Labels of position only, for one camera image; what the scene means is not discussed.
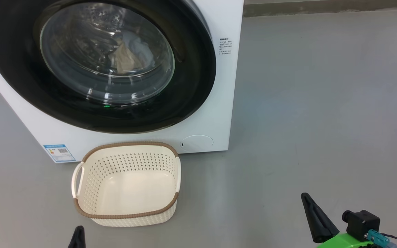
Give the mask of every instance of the brown basket rim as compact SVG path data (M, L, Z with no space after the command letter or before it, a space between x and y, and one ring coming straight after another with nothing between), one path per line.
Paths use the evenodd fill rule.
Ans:
M113 148L113 147L120 147L120 146L164 146L169 148L176 157L179 156L177 151L170 145L162 142L150 142L150 141L141 141L141 142L124 142L124 143L114 143L114 144L109 144L109 145L102 145L98 146L91 151L89 151L84 158L82 159L82 162L86 162L87 159L96 151L99 151L101 149L106 149L106 148ZM77 198L73 198L74 200L74 206L76 207L76 210L78 213L81 215L92 218L92 219L130 219L130 218L138 218L138 217L146 217L146 216L151 216L151 215L158 215L163 212L166 212L168 209L170 209L175 202L177 201L177 198L179 197L179 193L176 192L174 194L174 197L172 198L171 202L164 208L155 210L155 211L150 211L150 212L145 212L145 213L139 213L139 214L130 214L130 215L93 215L85 212L82 210L81 206L79 205L79 201Z
M87 161L88 157L90 157L93 153L95 153L99 150L106 149L106 148L120 147L120 146L164 146L164 147L170 149L176 157L179 156L177 151L172 146L170 146L166 143L163 143L163 142L152 142L152 141L123 142L123 143L114 143L114 144L108 144L108 145L102 145L102 146L95 147L83 157L82 162L85 163Z

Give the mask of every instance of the wall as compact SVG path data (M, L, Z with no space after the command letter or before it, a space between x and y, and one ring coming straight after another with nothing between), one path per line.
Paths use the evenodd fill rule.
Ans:
M301 1L313 1L313 0L244 0L245 4L255 3L283 3L283 2L301 2Z

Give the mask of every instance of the laundry basket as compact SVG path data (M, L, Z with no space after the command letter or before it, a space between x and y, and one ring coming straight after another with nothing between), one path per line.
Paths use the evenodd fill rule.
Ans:
M71 193L76 210L100 225L146 226L172 217L180 182L179 155L170 145L117 143L85 155L74 170Z

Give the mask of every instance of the white washing machine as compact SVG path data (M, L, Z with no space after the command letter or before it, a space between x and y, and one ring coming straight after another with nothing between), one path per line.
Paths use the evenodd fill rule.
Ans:
M242 11L243 0L0 0L0 93L56 163L130 141L227 150Z

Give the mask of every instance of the glass door window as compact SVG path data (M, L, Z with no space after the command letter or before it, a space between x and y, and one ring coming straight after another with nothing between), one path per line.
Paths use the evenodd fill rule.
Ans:
M111 4L79 3L58 11L44 25L40 46L63 84L106 105L147 100L174 73L174 54L161 31Z

